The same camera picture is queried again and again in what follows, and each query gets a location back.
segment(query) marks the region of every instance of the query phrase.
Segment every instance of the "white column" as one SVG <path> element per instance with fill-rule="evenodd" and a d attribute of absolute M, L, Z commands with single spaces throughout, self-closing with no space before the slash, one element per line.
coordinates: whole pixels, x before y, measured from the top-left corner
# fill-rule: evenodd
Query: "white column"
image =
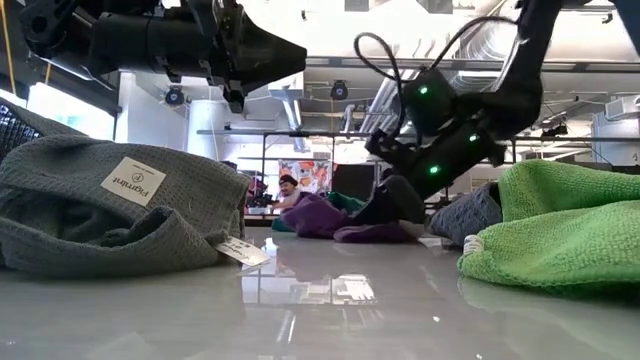
<path fill-rule="evenodd" d="M 216 145 L 219 136 L 198 135 L 198 130 L 222 130 L 228 115 L 227 106 L 219 101 L 194 100 L 189 107 L 189 130 L 187 134 L 187 152 L 213 160 L 219 157 Z"/>

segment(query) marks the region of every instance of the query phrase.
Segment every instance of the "fabric tag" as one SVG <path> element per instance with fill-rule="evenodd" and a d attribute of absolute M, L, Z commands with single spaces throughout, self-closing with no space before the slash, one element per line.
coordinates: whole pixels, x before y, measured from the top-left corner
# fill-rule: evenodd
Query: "fabric tag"
<path fill-rule="evenodd" d="M 261 249 L 233 236 L 229 236 L 226 242 L 216 246 L 216 250 L 249 266 L 262 264 L 271 258 Z"/>
<path fill-rule="evenodd" d="M 147 206 L 166 174 L 125 157 L 100 184 L 104 189 L 142 206 Z"/>
<path fill-rule="evenodd" d="M 484 250 L 484 241 L 476 235 L 469 235 L 464 238 L 463 255 L 473 254 Z"/>

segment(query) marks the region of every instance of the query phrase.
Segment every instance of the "poster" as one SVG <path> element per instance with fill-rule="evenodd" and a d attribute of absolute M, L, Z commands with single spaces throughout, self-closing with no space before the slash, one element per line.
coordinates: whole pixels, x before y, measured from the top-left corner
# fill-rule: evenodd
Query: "poster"
<path fill-rule="evenodd" d="M 285 174 L 298 181 L 298 189 L 311 193 L 331 190 L 331 161 L 279 160 L 279 177 Z"/>

